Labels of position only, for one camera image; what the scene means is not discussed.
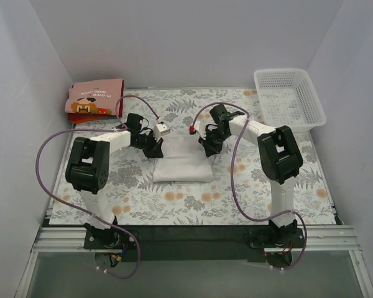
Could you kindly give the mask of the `white t shirt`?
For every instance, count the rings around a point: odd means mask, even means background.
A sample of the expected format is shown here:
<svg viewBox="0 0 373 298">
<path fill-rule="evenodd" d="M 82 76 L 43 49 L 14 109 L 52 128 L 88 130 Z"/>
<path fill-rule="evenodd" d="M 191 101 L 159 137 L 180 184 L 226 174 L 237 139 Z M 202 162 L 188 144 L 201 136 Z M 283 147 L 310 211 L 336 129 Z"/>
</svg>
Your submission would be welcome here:
<svg viewBox="0 0 373 298">
<path fill-rule="evenodd" d="M 208 183 L 213 180 L 211 163 L 194 135 L 167 135 L 163 158 L 155 164 L 155 182 Z"/>
</svg>

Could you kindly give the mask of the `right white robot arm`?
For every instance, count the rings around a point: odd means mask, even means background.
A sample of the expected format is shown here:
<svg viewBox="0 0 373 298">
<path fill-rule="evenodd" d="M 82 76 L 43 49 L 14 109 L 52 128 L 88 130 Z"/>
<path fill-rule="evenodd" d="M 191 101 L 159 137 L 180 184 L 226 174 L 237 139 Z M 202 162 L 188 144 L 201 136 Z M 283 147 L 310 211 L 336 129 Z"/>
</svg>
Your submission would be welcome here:
<svg viewBox="0 0 373 298">
<path fill-rule="evenodd" d="M 303 165 L 291 128 L 264 125 L 241 107 L 229 112 L 223 102 L 208 104 L 208 107 L 213 124 L 204 125 L 195 119 L 188 129 L 190 134 L 198 134 L 206 156 L 220 153 L 224 141 L 234 135 L 237 142 L 246 140 L 258 147 L 261 168 L 270 181 L 271 214 L 259 220 L 263 225 L 258 231 L 249 232 L 248 244 L 252 248 L 267 245 L 291 248 L 293 239 L 301 231 L 297 222 L 302 217 L 294 209 L 294 188 Z"/>
</svg>

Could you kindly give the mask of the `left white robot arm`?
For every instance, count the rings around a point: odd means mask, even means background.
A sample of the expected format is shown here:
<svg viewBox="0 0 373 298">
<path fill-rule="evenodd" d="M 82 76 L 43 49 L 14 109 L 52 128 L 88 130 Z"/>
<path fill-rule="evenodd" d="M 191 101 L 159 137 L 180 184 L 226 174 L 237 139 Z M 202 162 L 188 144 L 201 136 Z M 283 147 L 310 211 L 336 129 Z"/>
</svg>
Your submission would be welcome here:
<svg viewBox="0 0 373 298">
<path fill-rule="evenodd" d="M 120 232 L 112 228 L 116 216 L 105 198 L 104 188 L 109 178 L 110 156 L 126 147 L 142 150 L 147 158 L 163 158 L 163 136 L 170 132 L 164 122 L 152 129 L 142 126 L 143 116 L 131 113 L 125 124 L 112 132 L 97 137 L 77 137 L 73 142 L 65 179 L 84 200 L 86 209 L 93 214 L 90 223 L 84 224 L 93 240 L 105 248 L 114 248 L 120 242 Z"/>
</svg>

